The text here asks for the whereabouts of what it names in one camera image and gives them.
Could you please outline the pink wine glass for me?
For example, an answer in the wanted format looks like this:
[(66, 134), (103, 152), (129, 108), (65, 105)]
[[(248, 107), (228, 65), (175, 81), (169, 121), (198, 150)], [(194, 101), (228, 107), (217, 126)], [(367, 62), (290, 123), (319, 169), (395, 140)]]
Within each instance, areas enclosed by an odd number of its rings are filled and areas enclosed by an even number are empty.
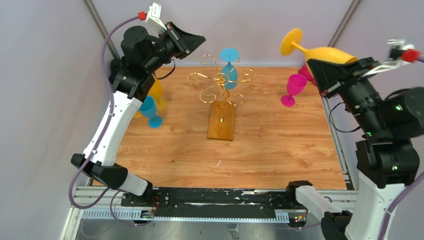
[(281, 97), (281, 103), (286, 107), (293, 107), (296, 103), (295, 96), (304, 90), (307, 83), (307, 79), (301, 74), (290, 75), (286, 84), (287, 94)]

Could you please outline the blue wine glass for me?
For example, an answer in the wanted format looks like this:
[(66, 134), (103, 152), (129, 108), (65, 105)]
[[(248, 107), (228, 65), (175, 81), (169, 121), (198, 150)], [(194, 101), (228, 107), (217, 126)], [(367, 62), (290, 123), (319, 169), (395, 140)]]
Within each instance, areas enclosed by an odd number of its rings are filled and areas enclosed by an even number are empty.
[(158, 109), (153, 97), (147, 96), (139, 107), (139, 112), (147, 118), (147, 124), (152, 129), (157, 129), (163, 124), (163, 119), (158, 115)]
[(226, 62), (226, 65), (222, 67), (221, 73), (224, 74), (224, 87), (228, 90), (232, 90), (238, 85), (238, 71), (232, 63), (237, 63), (239, 60), (239, 52), (235, 48), (223, 49), (219, 57), (222, 61)]

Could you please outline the yellow wine glass taken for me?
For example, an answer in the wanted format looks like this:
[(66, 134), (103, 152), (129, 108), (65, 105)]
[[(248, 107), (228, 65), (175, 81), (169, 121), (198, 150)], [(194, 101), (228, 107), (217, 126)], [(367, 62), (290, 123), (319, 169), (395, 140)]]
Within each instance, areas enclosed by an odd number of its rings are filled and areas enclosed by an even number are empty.
[(154, 78), (154, 84), (150, 88), (148, 95), (155, 100), (158, 111), (164, 110), (166, 108), (167, 101), (163, 98), (163, 88), (160, 80)]
[(143, 115), (139, 112), (139, 111), (137, 111), (134, 115), (133, 115), (133, 117), (134, 118), (141, 118)]

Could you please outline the blue wine glass front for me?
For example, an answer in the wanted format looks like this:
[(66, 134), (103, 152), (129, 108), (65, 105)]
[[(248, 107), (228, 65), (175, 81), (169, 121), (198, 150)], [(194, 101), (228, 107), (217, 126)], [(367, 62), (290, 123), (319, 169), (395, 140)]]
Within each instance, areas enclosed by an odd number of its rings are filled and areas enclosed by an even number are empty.
[(139, 107), (139, 112), (147, 118), (147, 124), (152, 129), (157, 129), (163, 124), (163, 119), (158, 115), (158, 109), (153, 97), (147, 96)]

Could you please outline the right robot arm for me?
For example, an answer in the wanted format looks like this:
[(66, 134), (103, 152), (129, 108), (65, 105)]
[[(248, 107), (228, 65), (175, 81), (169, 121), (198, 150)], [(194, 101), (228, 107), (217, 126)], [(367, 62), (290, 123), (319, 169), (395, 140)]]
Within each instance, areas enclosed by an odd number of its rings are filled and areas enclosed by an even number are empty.
[(381, 98), (369, 80), (380, 66), (371, 57), (344, 64), (311, 58), (307, 65), (320, 95), (340, 96), (363, 130), (355, 144), (358, 194), (350, 212), (333, 206), (309, 181), (292, 181), (286, 204), (303, 206), (319, 219), (327, 240), (384, 240), (398, 203), (423, 179), (412, 138), (424, 133), (424, 89), (404, 88)]

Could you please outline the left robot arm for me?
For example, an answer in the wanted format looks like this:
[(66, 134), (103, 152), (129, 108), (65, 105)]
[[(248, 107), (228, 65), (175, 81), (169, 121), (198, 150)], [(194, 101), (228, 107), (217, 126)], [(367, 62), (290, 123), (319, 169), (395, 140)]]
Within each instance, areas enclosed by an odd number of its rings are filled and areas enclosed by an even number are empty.
[(167, 22), (157, 36), (140, 25), (128, 28), (121, 41), (121, 59), (105, 70), (109, 91), (107, 108), (92, 140), (82, 153), (71, 157), (78, 174), (84, 174), (112, 190), (134, 195), (140, 206), (153, 201), (152, 183), (116, 163), (117, 151), (134, 114), (155, 83), (154, 72), (174, 59), (184, 59), (206, 38)]

